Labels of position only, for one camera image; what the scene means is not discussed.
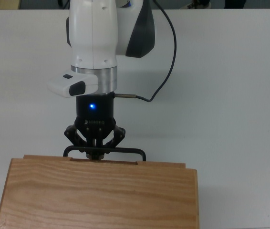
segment black cable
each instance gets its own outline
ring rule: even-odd
[[[66,6],[68,5],[68,3],[70,3],[70,0],[68,0],[68,1],[66,2],[66,4],[65,4],[64,7],[63,7],[63,10],[66,9]]]
[[[173,33],[173,38],[174,38],[174,54],[173,54],[172,64],[171,64],[171,67],[170,67],[170,70],[169,70],[169,73],[168,73],[167,77],[165,78],[165,80],[163,81],[163,83],[159,86],[159,88],[154,92],[154,94],[151,97],[151,99],[147,99],[147,98],[144,98],[144,97],[141,97],[141,96],[136,95],[136,99],[141,99],[141,100],[144,100],[146,102],[151,102],[154,99],[154,97],[157,95],[157,93],[165,85],[165,83],[167,82],[167,80],[169,79],[169,77],[170,77],[170,75],[172,73],[172,70],[173,70],[173,67],[174,67],[174,63],[175,63],[175,58],[177,56],[177,35],[175,33],[175,29],[173,27],[173,24],[172,24],[170,18],[168,17],[168,15],[166,14],[166,12],[164,11],[164,9],[158,4],[158,2],[156,0],[153,0],[153,2],[162,11],[162,13],[164,14],[164,16],[166,17],[166,19],[168,20],[168,22],[170,24],[170,27],[171,27],[171,30],[172,30],[172,33]]]

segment wooden box lid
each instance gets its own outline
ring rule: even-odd
[[[198,229],[197,171],[179,163],[12,159],[0,229]]]

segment white table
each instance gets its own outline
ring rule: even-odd
[[[178,53],[156,99],[115,100],[123,147],[198,170],[202,229],[270,227],[270,10],[172,10]],[[46,89],[69,68],[68,11],[0,11],[0,198],[10,159],[60,156],[75,100]],[[173,40],[154,11],[154,50],[119,57],[118,93],[150,96],[170,67]],[[76,152],[73,157],[83,157]],[[112,154],[107,159],[139,160]]]

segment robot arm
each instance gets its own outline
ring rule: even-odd
[[[141,58],[155,44],[149,0],[116,8],[115,0],[71,0],[66,22],[71,69],[48,88],[63,97],[106,94],[117,88],[116,55]]]

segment wood grain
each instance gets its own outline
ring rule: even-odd
[[[13,159],[0,229],[197,229],[197,172]]]
[[[167,163],[167,162],[154,162],[154,161],[137,161],[136,163],[139,166],[186,168],[185,163]]]

